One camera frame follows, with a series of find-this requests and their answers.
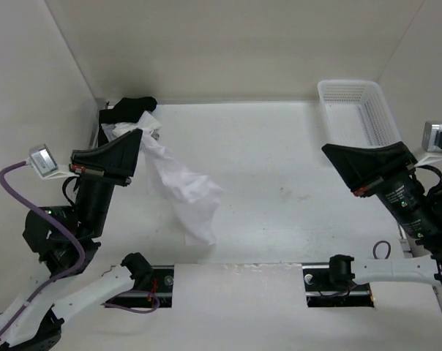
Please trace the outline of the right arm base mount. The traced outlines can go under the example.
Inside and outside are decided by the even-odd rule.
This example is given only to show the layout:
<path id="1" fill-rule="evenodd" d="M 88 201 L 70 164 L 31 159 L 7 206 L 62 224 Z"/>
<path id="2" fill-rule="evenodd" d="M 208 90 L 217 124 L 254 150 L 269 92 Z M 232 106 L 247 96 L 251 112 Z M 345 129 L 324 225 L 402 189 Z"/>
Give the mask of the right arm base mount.
<path id="1" fill-rule="evenodd" d="M 329 278 L 327 264 L 303 265 L 305 300 L 310 308 L 373 308 L 374 298 L 368 284 L 356 285 L 351 282 L 340 286 Z"/>

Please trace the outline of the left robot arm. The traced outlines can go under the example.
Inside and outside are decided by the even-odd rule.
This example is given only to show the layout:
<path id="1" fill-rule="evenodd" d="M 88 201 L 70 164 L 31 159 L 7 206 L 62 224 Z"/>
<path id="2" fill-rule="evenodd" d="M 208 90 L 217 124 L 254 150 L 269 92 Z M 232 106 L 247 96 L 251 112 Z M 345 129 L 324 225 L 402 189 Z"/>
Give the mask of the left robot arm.
<path id="1" fill-rule="evenodd" d="M 46 146 L 39 146 L 26 160 L 0 171 L 1 186 L 29 211 L 23 238 L 39 258 L 24 291 L 0 314 L 0 350 L 49 350 L 77 314 L 93 306 L 112 307 L 118 295 L 149 287 L 154 270 L 135 252 L 89 286 L 66 292 L 100 248 L 113 190 L 130 184 L 142 135 L 135 129 L 97 148 L 75 150 L 67 167 L 59 166 Z M 6 180 L 8 173 L 26 166 L 42 179 L 76 181 L 76 199 L 66 206 L 33 204 Z"/>

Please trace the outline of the metal rail edge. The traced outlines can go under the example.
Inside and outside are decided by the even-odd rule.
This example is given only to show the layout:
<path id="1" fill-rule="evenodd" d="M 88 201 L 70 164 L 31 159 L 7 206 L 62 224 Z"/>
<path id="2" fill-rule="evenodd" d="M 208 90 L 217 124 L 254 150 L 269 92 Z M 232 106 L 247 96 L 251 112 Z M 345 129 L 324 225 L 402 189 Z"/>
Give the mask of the metal rail edge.
<path id="1" fill-rule="evenodd" d="M 411 258 L 411 257 L 413 257 L 413 253 L 412 253 L 411 245 L 408 241 L 407 235 L 400 224 L 397 227 L 399 230 L 399 235 L 400 235 L 399 241 L 400 241 L 402 252 L 406 258 Z"/>
<path id="2" fill-rule="evenodd" d="M 101 110 L 107 110 L 109 106 L 109 101 L 103 98 L 96 98 L 95 99 L 96 105 L 97 105 L 97 112 L 94 114 L 93 124 L 92 124 L 92 130 L 91 130 L 91 137 L 89 141 L 89 148 L 97 147 L 98 144 L 98 134 L 99 134 L 99 117 L 100 117 L 100 111 Z"/>

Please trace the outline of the metal rail right edge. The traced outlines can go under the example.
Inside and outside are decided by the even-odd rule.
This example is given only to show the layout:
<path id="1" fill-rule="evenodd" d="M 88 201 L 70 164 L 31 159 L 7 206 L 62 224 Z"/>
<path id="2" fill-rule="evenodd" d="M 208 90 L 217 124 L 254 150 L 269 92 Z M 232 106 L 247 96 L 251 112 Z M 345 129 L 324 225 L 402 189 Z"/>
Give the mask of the metal rail right edge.
<path id="1" fill-rule="evenodd" d="M 400 241 L 402 252 L 406 258 L 411 258 L 411 257 L 413 257 L 413 253 L 412 253 L 411 245 L 408 241 L 407 235 L 400 224 L 397 227 L 399 230 L 399 235 L 400 235 L 399 241 Z"/>

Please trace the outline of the white folded tank top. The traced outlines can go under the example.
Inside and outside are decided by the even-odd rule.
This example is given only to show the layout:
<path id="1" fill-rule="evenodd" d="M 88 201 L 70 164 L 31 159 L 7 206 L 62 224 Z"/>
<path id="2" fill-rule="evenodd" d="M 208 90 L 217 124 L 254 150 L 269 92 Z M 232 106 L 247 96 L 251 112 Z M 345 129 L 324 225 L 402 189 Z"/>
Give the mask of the white folded tank top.
<path id="1" fill-rule="evenodd" d="M 162 125 L 150 112 L 145 111 L 136 123 L 119 122 L 117 124 L 101 124 L 100 126 L 108 141 L 112 141 L 134 129 L 141 129 L 144 132 L 148 132 L 151 136 L 156 134 L 156 139 L 158 139 L 159 130 Z"/>

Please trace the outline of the white plastic basket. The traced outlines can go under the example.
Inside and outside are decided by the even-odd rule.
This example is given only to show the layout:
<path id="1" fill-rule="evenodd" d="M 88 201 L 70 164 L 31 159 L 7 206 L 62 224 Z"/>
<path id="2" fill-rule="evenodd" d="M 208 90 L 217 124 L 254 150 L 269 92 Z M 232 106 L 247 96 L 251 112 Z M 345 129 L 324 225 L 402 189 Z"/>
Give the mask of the white plastic basket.
<path id="1" fill-rule="evenodd" d="M 380 148 L 402 140 L 381 87 L 370 80 L 322 80 L 317 84 L 329 143 Z"/>

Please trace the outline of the metal rail left edge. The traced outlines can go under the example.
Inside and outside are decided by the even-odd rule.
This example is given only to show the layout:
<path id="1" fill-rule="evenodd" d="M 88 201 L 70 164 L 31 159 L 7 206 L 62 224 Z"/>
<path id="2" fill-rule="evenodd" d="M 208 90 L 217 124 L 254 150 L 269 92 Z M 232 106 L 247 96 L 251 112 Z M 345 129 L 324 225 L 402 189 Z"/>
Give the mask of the metal rail left edge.
<path id="1" fill-rule="evenodd" d="M 107 110 L 109 106 L 109 101 L 103 98 L 96 98 L 95 99 L 96 105 L 97 105 L 97 112 L 94 114 L 93 124 L 92 124 L 92 130 L 91 130 L 91 137 L 89 141 L 89 148 L 97 147 L 98 144 L 98 134 L 99 134 L 99 117 L 100 117 L 100 111 L 101 110 Z"/>

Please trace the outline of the white tank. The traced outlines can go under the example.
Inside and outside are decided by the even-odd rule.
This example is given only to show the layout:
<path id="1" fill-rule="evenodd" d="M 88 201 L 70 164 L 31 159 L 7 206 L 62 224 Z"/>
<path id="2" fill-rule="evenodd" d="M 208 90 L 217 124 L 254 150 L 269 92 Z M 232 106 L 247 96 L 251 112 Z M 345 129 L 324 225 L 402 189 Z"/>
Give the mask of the white tank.
<path id="1" fill-rule="evenodd" d="M 141 129 L 144 132 L 148 132 L 151 136 L 156 134 L 156 139 L 158 139 L 159 130 L 162 125 L 150 112 L 145 111 L 136 123 L 119 122 L 117 124 L 101 124 L 100 126 L 108 141 L 112 141 L 134 129 Z"/>
<path id="2" fill-rule="evenodd" d="M 185 243 L 215 245 L 212 222 L 223 189 L 210 176 L 193 172 L 178 161 L 173 151 L 161 146 L 147 129 L 143 130 L 141 150 L 145 156 L 148 191 L 170 203 L 185 230 Z"/>

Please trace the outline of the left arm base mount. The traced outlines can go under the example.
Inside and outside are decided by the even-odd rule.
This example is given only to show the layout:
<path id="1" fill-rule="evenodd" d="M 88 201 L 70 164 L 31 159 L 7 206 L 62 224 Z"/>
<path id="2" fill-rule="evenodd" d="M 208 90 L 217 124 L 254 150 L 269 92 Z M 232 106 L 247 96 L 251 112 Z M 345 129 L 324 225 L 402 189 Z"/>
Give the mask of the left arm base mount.
<path id="1" fill-rule="evenodd" d="M 146 292 L 151 292 L 159 299 L 160 309 L 169 309 L 173 302 L 174 266 L 156 265 L 151 280 L 143 287 L 134 292 L 125 292 L 115 298 L 106 301 L 107 304 L 114 304 L 129 309 L 153 309 L 157 302 Z"/>

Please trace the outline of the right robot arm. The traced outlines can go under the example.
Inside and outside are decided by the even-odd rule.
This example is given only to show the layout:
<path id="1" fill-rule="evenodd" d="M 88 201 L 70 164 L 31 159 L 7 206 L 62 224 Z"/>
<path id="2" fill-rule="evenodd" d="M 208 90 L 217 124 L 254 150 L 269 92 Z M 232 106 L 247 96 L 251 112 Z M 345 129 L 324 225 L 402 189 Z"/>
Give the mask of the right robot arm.
<path id="1" fill-rule="evenodd" d="M 442 287 L 442 173 L 397 142 L 380 148 L 327 143 L 322 152 L 355 197 L 377 197 L 401 230 L 426 250 L 418 257 L 365 259 L 336 254 L 326 280 L 334 289 L 373 282 Z"/>

